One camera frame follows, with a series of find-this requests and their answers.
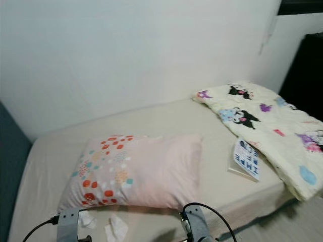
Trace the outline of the white tissue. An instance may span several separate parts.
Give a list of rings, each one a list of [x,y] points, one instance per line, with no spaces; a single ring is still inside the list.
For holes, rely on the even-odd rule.
[[[96,219],[87,210],[81,210],[78,213],[78,225],[82,228],[93,229],[96,225]]]
[[[109,221],[104,226],[107,242],[124,242],[129,227],[117,214],[111,214]]]

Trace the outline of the white book with blue letters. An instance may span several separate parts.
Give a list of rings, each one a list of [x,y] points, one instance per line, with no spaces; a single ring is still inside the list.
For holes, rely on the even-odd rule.
[[[254,182],[260,180],[260,157],[256,149],[244,139],[238,138],[233,146],[228,171]]]

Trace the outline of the cream cartoon print blanket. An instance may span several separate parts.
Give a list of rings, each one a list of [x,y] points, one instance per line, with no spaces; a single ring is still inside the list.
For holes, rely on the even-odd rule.
[[[259,150],[295,198],[305,201],[323,192],[323,122],[253,83],[206,88],[192,99]]]

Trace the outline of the teal upholstered headboard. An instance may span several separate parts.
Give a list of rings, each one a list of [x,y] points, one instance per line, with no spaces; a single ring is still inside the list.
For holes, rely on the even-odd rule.
[[[32,141],[0,104],[1,156],[0,242],[9,241],[10,224]]]

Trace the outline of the pink pillow with dots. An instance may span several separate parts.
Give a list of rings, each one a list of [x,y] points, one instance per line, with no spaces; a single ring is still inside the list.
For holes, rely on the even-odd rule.
[[[180,209],[200,196],[200,135],[87,141],[58,210],[110,205]]]

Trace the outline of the mattress with beige sheet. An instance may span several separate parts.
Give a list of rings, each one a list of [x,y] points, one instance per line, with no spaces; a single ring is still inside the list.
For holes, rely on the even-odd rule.
[[[125,111],[38,138],[26,161],[8,242],[55,242],[56,228],[38,225],[57,213],[63,190],[87,141],[110,135],[202,136],[199,203],[214,208],[233,229],[294,203],[265,161],[254,182],[228,171],[236,136],[210,109],[191,99]]]

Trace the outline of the black wardrobe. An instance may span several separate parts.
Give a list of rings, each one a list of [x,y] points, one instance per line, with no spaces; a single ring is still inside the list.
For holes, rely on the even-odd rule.
[[[304,110],[323,106],[323,32],[302,39],[279,95]]]

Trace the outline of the dark window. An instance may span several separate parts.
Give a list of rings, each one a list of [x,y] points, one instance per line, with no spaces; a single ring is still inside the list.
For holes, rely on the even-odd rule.
[[[277,15],[323,13],[323,0],[281,0]]]

